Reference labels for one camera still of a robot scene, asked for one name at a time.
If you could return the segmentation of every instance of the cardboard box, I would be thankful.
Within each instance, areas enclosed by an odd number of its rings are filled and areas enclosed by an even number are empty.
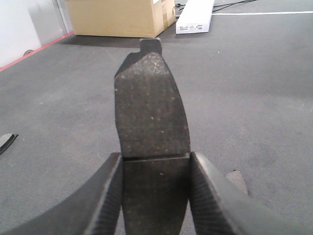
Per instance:
[[[153,38],[176,19],[174,0],[66,0],[76,35]]]

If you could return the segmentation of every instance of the white box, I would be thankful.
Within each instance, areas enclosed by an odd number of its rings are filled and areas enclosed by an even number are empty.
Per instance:
[[[209,31],[214,0],[189,0],[176,22],[176,34]]]

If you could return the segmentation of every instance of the black object on floor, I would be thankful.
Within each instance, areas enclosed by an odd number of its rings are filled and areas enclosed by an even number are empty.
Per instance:
[[[18,134],[9,133],[0,137],[0,154],[13,143],[17,136]]]

